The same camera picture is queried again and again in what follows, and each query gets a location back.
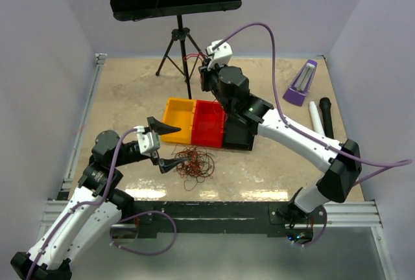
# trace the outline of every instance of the white cylinder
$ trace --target white cylinder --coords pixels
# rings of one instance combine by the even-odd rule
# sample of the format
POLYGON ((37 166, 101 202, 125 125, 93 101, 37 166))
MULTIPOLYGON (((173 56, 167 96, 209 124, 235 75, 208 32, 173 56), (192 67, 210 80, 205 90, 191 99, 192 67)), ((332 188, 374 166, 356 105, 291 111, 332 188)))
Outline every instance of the white cylinder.
POLYGON ((318 109, 317 109, 316 103, 311 101, 310 105, 309 105, 309 109, 310 109, 311 121, 313 122, 314 132, 316 132, 318 134, 321 134, 322 136, 325 136, 324 135, 323 124, 322 124, 322 121, 320 119, 320 115, 318 114, 318 109))

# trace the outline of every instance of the black cylinder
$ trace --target black cylinder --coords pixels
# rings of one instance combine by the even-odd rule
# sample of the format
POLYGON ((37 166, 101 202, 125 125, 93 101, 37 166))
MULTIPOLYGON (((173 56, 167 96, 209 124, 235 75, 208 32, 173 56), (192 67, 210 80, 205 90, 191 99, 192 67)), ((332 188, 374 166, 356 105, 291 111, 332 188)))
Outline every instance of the black cylinder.
POLYGON ((328 97, 323 97, 320 100, 319 107, 322 110, 323 115, 324 134, 330 139, 334 139, 335 135, 333 133, 333 123, 331 122, 330 99, 328 97))

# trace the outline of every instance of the tripod leg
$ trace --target tripod leg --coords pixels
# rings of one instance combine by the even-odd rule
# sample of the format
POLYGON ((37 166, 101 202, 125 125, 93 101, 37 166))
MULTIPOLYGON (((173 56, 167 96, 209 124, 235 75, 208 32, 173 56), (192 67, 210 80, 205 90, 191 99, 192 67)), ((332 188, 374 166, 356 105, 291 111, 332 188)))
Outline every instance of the tripod leg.
POLYGON ((166 61, 166 58, 169 56, 169 52, 171 49, 171 46, 173 45, 174 40, 170 40, 169 46, 167 47, 166 52, 164 53, 163 59, 161 60, 160 66, 158 67, 156 71, 156 76, 160 75, 161 68, 163 67, 164 61, 166 61))
POLYGON ((196 58, 195 63, 193 64, 192 71, 190 73, 189 79, 191 79, 192 76, 193 76, 193 72, 195 71, 195 67, 196 67, 196 64, 197 64, 197 60, 198 60, 198 58, 196 58))
POLYGON ((190 33, 187 34, 187 37, 190 39, 191 43, 195 46, 197 52, 202 53, 202 50, 200 50, 199 46, 197 45, 196 41, 193 39, 192 36, 190 36, 190 33))
POLYGON ((180 50, 182 52, 183 72, 184 72, 184 77, 186 78, 187 94, 189 95, 189 100, 191 100, 192 91, 190 89, 189 68, 187 67, 187 62, 184 60, 186 56, 186 46, 184 44, 184 40, 180 40, 180 50))

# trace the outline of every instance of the plastic storage bin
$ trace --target plastic storage bin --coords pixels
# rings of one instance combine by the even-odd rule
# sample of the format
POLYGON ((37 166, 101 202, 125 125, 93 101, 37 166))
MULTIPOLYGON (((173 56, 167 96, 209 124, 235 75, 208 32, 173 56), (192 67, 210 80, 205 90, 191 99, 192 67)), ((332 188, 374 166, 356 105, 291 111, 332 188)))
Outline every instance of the plastic storage bin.
POLYGON ((195 100, 169 98, 164 111, 163 122, 182 130, 162 135, 161 140, 167 143, 190 144, 195 108, 195 100))
POLYGON ((249 132, 249 129, 241 127, 237 119, 230 116, 225 121, 223 148, 252 150, 253 145, 254 135, 249 132))
POLYGON ((198 100, 192 127, 192 145, 222 147, 225 112, 217 102, 198 100))

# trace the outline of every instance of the purple object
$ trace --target purple object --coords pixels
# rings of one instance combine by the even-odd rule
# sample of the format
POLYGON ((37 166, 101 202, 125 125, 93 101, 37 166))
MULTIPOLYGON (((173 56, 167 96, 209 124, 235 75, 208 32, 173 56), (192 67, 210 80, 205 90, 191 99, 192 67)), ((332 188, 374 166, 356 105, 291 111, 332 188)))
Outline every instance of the purple object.
POLYGON ((311 87, 311 82, 313 81, 316 68, 316 61, 306 61, 283 96, 287 102, 297 106, 303 105, 305 96, 311 87))

